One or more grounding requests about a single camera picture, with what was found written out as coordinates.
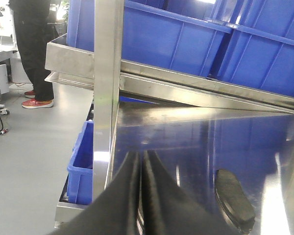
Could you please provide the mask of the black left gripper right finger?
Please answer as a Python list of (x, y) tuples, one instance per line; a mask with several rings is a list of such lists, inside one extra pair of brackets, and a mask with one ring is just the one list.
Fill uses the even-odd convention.
[(170, 176), (154, 150), (144, 152), (142, 206), (147, 235), (238, 235), (223, 218), (205, 210)]

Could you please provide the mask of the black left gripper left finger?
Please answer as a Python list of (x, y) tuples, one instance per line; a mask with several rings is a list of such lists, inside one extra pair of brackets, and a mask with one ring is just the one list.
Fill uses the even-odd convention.
[(140, 156), (128, 152), (112, 182), (83, 212), (52, 235), (135, 235)]

